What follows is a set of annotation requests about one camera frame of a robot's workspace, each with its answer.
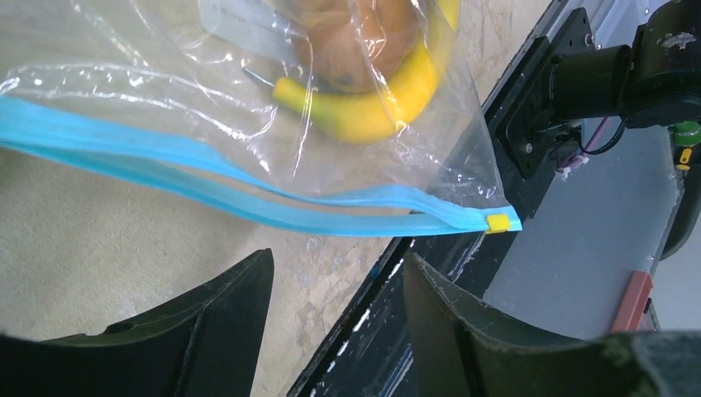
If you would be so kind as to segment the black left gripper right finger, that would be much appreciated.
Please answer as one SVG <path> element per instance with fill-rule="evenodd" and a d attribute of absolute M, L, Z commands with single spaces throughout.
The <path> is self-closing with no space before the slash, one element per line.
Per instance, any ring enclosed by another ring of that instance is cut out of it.
<path fill-rule="evenodd" d="M 412 364 L 422 396 L 697 396 L 698 332 L 580 340 L 535 327 L 403 258 Z"/>

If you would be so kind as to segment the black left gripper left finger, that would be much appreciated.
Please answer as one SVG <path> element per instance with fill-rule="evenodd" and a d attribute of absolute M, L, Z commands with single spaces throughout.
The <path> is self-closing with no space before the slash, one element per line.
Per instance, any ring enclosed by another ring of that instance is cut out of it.
<path fill-rule="evenodd" d="M 274 280 L 270 249 L 108 326 L 33 342 L 1 338 L 4 396 L 247 396 Z"/>

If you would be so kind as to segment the clear zip top bag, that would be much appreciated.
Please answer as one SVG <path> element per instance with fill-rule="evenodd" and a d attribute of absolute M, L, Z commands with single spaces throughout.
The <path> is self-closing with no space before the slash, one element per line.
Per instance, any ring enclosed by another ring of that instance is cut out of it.
<path fill-rule="evenodd" d="M 1 145 L 295 232 L 518 232 L 465 58 L 408 127 L 338 141 L 273 97 L 319 93 L 291 1 L 4 1 Z"/>

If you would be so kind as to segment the yellow fake banana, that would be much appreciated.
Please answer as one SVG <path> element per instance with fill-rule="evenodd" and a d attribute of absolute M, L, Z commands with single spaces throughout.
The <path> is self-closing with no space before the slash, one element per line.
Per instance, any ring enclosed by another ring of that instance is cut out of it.
<path fill-rule="evenodd" d="M 394 136 L 422 114 L 440 87 L 451 60 L 461 5 L 461 1 L 434 2 L 427 27 L 432 43 L 417 43 L 375 92 L 319 93 L 280 78 L 272 97 L 341 142 L 370 144 Z"/>

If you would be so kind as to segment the brown fake kiwi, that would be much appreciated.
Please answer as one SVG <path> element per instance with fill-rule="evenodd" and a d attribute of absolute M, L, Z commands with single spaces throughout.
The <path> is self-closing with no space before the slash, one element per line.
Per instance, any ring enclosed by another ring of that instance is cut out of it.
<path fill-rule="evenodd" d="M 407 58 L 420 32 L 410 1 L 291 1 L 293 50 L 312 76 L 348 94 L 374 90 Z"/>

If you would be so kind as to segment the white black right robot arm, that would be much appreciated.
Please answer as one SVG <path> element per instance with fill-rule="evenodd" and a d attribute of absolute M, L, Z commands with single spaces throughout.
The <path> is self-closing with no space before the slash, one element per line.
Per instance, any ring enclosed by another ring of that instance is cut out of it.
<path fill-rule="evenodd" d="M 628 128 L 700 119 L 700 3 L 668 1 L 631 45 L 565 55 L 547 80 L 560 120 L 620 117 Z"/>

